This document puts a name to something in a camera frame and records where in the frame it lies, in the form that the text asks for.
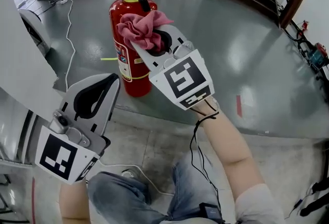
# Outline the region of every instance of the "red fire extinguisher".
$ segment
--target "red fire extinguisher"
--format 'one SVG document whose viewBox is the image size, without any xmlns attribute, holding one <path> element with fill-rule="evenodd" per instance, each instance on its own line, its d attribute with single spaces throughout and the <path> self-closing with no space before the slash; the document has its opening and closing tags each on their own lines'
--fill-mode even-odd
<svg viewBox="0 0 329 224">
<path fill-rule="evenodd" d="M 123 37 L 117 31 L 117 24 L 126 13 L 146 16 L 151 10 L 157 10 L 152 0 L 116 0 L 109 8 L 109 17 L 117 50 L 119 69 L 126 92 L 133 97 L 141 97 L 150 92 L 149 69 L 133 49 L 128 48 Z"/>
</svg>

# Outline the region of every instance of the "gray floor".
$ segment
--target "gray floor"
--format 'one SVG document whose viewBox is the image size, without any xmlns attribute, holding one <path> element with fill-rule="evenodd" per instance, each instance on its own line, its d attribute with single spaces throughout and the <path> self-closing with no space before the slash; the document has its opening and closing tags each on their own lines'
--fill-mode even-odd
<svg viewBox="0 0 329 224">
<path fill-rule="evenodd" d="M 115 0 L 74 0 L 72 39 L 77 53 L 68 75 L 75 83 L 92 74 L 118 73 L 108 8 Z M 320 84 L 294 45 L 278 27 L 260 14 L 231 0 L 154 0 L 175 21 L 205 58 L 222 110 L 241 132 L 278 137 L 326 138 L 329 110 Z M 47 56 L 65 90 L 72 54 L 65 39 L 70 2 L 56 5 L 40 17 L 53 41 Z M 241 96 L 242 117 L 236 97 Z M 131 98 L 123 87 L 117 108 L 170 121 L 193 124 L 194 116 L 169 102 L 156 88 L 145 97 Z"/>
<path fill-rule="evenodd" d="M 101 158 L 103 163 L 138 165 L 160 190 L 170 193 L 174 191 L 171 166 L 189 151 L 190 136 L 182 137 L 114 122 L 110 122 L 107 126 L 105 136 L 111 139 L 112 144 Z M 245 136 L 245 138 L 266 183 L 282 207 L 284 215 L 287 216 L 296 201 L 305 196 L 310 184 L 320 180 L 321 150 L 314 147 L 313 142 L 308 139 L 262 136 Z M 233 224 L 234 202 L 223 168 L 210 143 L 200 138 L 199 144 L 214 165 L 217 177 L 213 181 L 219 189 L 223 216 L 227 223 Z M 96 163 L 87 175 L 87 179 L 99 171 L 119 174 L 123 169 L 126 167 L 103 167 Z M 9 176 L 12 184 L 6 188 L 0 186 L 0 192 L 14 209 L 31 220 L 31 185 L 34 177 L 36 223 L 61 223 L 58 204 L 60 182 L 57 179 L 38 167 L 32 170 L 16 170 Z M 151 189 L 151 194 L 152 207 L 166 213 L 171 197 L 159 195 L 153 189 Z M 317 199 L 319 195 L 308 197 L 302 207 Z M 287 223 L 315 224 L 323 211 L 324 208 L 305 218 L 297 216 L 297 211 L 295 211 Z M 93 224 L 106 224 L 92 205 L 90 205 L 90 212 Z"/>
</svg>

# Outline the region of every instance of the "person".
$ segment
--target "person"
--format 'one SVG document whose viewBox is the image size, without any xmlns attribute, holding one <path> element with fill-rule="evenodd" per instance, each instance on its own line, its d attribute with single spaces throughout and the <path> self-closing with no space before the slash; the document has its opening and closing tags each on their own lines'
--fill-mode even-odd
<svg viewBox="0 0 329 224">
<path fill-rule="evenodd" d="M 238 223 L 285 223 L 283 212 L 265 184 L 244 138 L 222 111 L 214 115 L 216 101 L 212 97 L 207 101 L 194 108 L 215 118 L 206 119 L 201 124 L 224 167 Z M 203 115 L 198 114 L 198 117 L 202 119 Z M 218 201 L 214 187 L 203 176 L 202 164 L 200 152 L 193 151 L 173 167 L 175 194 L 167 215 L 148 205 L 148 186 L 134 177 L 100 172 L 89 180 L 88 188 L 85 182 L 72 186 L 62 184 L 59 204 L 63 224 L 90 223 L 88 197 L 110 224 L 215 224 L 211 219 L 200 218 L 199 204 L 208 203 L 220 208 L 218 202 L 221 199 Z M 207 157 L 204 166 L 209 179 L 213 179 L 214 171 Z"/>
</svg>

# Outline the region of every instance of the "wooden post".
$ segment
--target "wooden post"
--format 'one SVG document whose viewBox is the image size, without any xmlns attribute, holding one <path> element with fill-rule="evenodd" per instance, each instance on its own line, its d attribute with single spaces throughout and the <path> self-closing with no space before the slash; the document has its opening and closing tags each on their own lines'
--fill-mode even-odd
<svg viewBox="0 0 329 224">
<path fill-rule="evenodd" d="M 286 27 L 289 25 L 302 2 L 303 0 L 288 0 L 288 3 L 281 12 L 279 19 L 282 29 L 286 29 Z"/>
</svg>

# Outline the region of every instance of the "towel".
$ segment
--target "towel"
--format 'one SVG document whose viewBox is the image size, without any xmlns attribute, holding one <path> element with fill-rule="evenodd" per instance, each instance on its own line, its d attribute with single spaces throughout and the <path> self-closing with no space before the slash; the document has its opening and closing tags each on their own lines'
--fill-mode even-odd
<svg viewBox="0 0 329 224">
<path fill-rule="evenodd" d="M 146 16 L 127 13 L 117 24 L 117 30 L 123 36 L 124 43 L 134 49 L 130 41 L 137 43 L 142 49 L 154 49 L 160 52 L 165 49 L 161 36 L 153 32 L 153 28 L 173 23 L 166 15 L 158 10 L 152 10 Z"/>
</svg>

